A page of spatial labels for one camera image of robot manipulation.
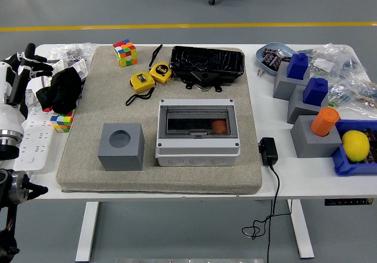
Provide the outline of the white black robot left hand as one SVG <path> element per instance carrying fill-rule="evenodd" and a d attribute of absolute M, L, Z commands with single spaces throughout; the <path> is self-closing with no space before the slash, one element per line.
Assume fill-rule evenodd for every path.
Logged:
<path fill-rule="evenodd" d="M 29 43 L 24 52 L 1 61 L 1 130 L 22 133 L 21 124 L 27 117 L 20 110 L 29 81 L 52 76 L 53 67 L 47 59 L 35 54 L 35 44 Z"/>

